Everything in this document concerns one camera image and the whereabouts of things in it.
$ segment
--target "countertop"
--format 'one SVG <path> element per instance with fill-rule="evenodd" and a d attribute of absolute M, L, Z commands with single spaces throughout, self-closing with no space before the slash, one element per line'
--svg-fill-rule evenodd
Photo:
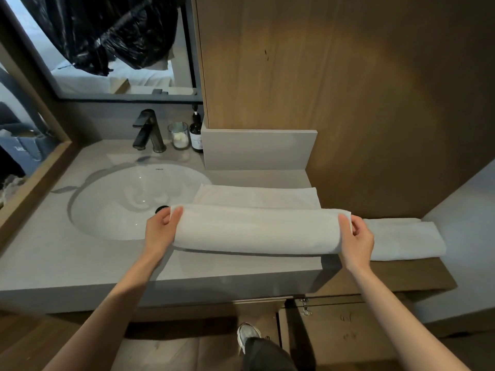
<path fill-rule="evenodd" d="M 304 170 L 207 171 L 204 168 L 202 155 L 192 149 L 177 151 L 170 143 L 167 143 L 167 150 L 163 154 L 155 154 L 151 146 L 144 151 L 133 149 L 130 140 L 97 142 L 80 151 L 52 191 L 3 252 L 0 257 L 0 300 L 28 308 L 37 305 L 44 312 L 89 310 L 97 306 L 99 299 L 104 297 L 103 294 L 121 279 L 137 259 L 144 241 L 105 240 L 85 234 L 71 223 L 68 203 L 74 190 L 83 185 L 91 174 L 95 172 L 101 174 L 116 165 L 135 163 L 138 159 L 146 161 L 146 164 L 167 161 L 179 163 L 205 174 L 212 184 L 218 185 L 311 187 Z M 218 284 L 229 284 L 227 280 L 234 281 L 236 276 L 278 275 L 286 279 L 288 276 L 286 273 L 299 271 L 303 273 L 301 276 L 313 279 L 315 273 L 321 269 L 320 257 L 226 255 L 174 249 L 167 252 L 152 280 L 156 283 L 172 280 L 197 282 L 198 279 L 207 281 L 204 279 L 214 278 L 217 280 L 211 280 L 210 285 L 215 286 L 215 290 L 218 288 L 221 291 L 222 288 L 218 287 Z M 303 283 L 301 276 L 295 277 L 296 283 L 294 281 L 291 283 L 297 285 L 299 281 L 304 285 L 301 289 L 307 289 L 311 281 Z M 260 281 L 263 280 L 256 280 L 254 283 L 259 284 Z M 97 294 L 91 297 L 81 295 L 90 287 L 96 286 L 103 287 L 97 291 Z M 232 299 L 266 295 L 264 292 L 259 294 L 251 292 L 245 297 L 242 293 L 234 294 L 233 291 L 236 291 L 236 287 L 230 287 L 229 293 L 222 292 L 222 294 L 232 296 Z M 269 295 L 285 293 L 284 288 L 275 286 Z M 151 293 L 147 297 L 142 302 L 144 306 L 196 301 L 190 297 L 185 300 L 169 300 L 163 296 L 154 300 Z"/>

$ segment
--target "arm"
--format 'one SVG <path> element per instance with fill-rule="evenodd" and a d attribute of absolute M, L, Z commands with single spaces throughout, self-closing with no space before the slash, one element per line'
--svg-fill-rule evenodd
<path fill-rule="evenodd" d="M 81 328 L 46 365 L 45 371 L 110 370 L 132 314 L 153 270 L 173 242 L 182 207 L 170 218 L 164 208 L 146 223 L 145 249 Z"/>
<path fill-rule="evenodd" d="M 405 369 L 469 371 L 371 271 L 370 259 L 375 241 L 363 219 L 352 216 L 354 232 L 351 232 L 349 220 L 344 215 L 339 215 L 339 224 L 345 266 L 392 342 Z"/>

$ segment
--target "bottle label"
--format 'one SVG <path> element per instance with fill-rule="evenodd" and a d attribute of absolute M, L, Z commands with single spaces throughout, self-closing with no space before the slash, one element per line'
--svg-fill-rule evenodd
<path fill-rule="evenodd" d="M 203 149 L 203 141 L 201 140 L 201 134 L 189 134 L 191 136 L 191 144 L 193 148 L 197 150 L 202 150 Z"/>

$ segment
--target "person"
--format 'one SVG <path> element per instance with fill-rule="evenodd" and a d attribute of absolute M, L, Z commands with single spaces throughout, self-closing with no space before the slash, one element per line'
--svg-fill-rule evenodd
<path fill-rule="evenodd" d="M 170 214 L 164 208 L 146 223 L 145 247 L 139 259 L 96 308 L 91 316 L 46 365 L 45 371 L 110 370 L 120 343 L 146 283 L 173 242 L 183 209 Z M 407 371 L 468 371 L 469 369 L 437 340 L 370 268 L 374 236 L 357 216 L 339 215 L 342 255 L 381 327 L 390 338 Z M 243 349 L 243 371 L 295 371 L 288 353 L 264 339 L 254 326 L 238 328 Z"/>

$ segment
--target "sink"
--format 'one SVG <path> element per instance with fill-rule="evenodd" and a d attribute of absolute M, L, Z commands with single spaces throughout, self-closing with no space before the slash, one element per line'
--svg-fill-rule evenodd
<path fill-rule="evenodd" d="M 86 183 L 69 202 L 79 230 L 102 239 L 144 239 L 146 220 L 163 205 L 192 203 L 202 173 L 178 164 L 134 165 Z"/>

